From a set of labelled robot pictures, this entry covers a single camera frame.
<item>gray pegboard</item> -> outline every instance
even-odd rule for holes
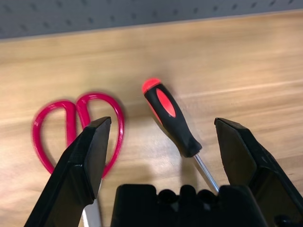
[[[303,0],[0,0],[0,38],[302,8]]]

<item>screwdriver handle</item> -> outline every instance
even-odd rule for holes
[[[196,155],[202,146],[191,134],[180,107],[161,81],[156,78],[147,80],[142,92],[155,116],[179,147],[181,155]]]

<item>scissor handle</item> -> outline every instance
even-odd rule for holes
[[[121,106],[113,97],[111,97],[105,93],[101,93],[101,92],[89,92],[89,93],[81,96],[76,103],[76,108],[77,108],[77,111],[78,111],[78,114],[80,117],[82,128],[86,127],[90,123],[90,116],[89,116],[89,112],[87,109],[87,104],[90,100],[93,100],[93,99],[99,99],[99,100],[105,101],[108,104],[110,104],[113,107],[113,109],[117,115],[117,120],[118,120],[118,137],[117,137],[115,151],[114,151],[113,156],[111,157],[110,161],[106,164],[106,166],[104,168],[103,176],[102,176],[102,178],[103,178],[108,174],[109,170],[112,168],[116,159],[118,158],[118,155],[119,155],[119,152],[121,149],[121,145],[122,145],[122,141],[123,141],[123,137],[124,137],[125,120],[124,120],[124,115],[123,115]]]
[[[36,153],[47,169],[47,171],[52,174],[54,166],[44,152],[43,145],[41,142],[41,127],[44,118],[54,109],[64,108],[66,112],[66,145],[67,147],[76,139],[77,129],[76,129],[76,106],[69,100],[59,100],[48,104],[43,108],[33,122],[33,144]]]
[[[56,101],[53,103],[48,104],[45,108],[43,108],[37,117],[34,119],[33,122],[33,143],[34,143],[34,148],[36,150],[36,153],[44,165],[44,167],[47,169],[47,171],[52,174],[54,170],[53,164],[50,162],[49,158],[44,152],[43,145],[41,142],[41,128],[42,128],[42,122],[44,118],[54,109],[57,108],[64,108],[66,112],[66,142],[67,142],[67,147],[77,138],[77,128],[76,128],[76,112],[78,112],[79,117],[80,117],[80,122],[82,125],[82,128],[85,128],[87,125],[90,124],[90,116],[89,112],[87,109],[87,104],[90,100],[93,99],[99,99],[102,101],[105,101],[109,103],[118,119],[118,137],[117,137],[117,143],[116,147],[113,153],[113,156],[111,157],[109,163],[105,166],[105,169],[103,171],[103,177],[105,177],[109,170],[112,168],[114,165],[115,161],[118,158],[123,137],[124,137],[124,115],[122,112],[122,109],[119,105],[119,103],[111,96],[105,94],[105,93],[100,93],[100,92],[90,92],[87,94],[82,95],[76,105],[72,103],[69,100],[60,100]]]

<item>wooden surface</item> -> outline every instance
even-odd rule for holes
[[[219,184],[228,181],[214,118],[224,117],[250,128],[303,193],[302,21],[298,11],[2,41],[0,226],[22,226],[50,176],[32,147],[34,115],[52,100],[92,90],[114,95],[126,114],[121,155],[99,194],[105,226],[120,184],[206,188],[154,122],[141,93],[149,77],[174,94]],[[102,102],[90,108],[94,118],[113,117],[111,153],[114,112]],[[63,111],[47,118],[43,135],[57,161],[65,148]]]

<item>screwdriver shaft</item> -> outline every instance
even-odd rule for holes
[[[205,164],[203,163],[202,159],[200,158],[200,156],[198,154],[196,154],[194,156],[194,159],[196,161],[196,163],[198,164],[198,166],[200,167],[200,169],[202,170],[204,176],[203,178],[205,179],[205,181],[207,183],[209,183],[208,186],[210,186],[210,188],[214,191],[214,192],[219,192],[219,186],[217,185],[216,181],[214,180],[213,176],[210,174],[210,172],[208,171],[208,169],[206,168]]]

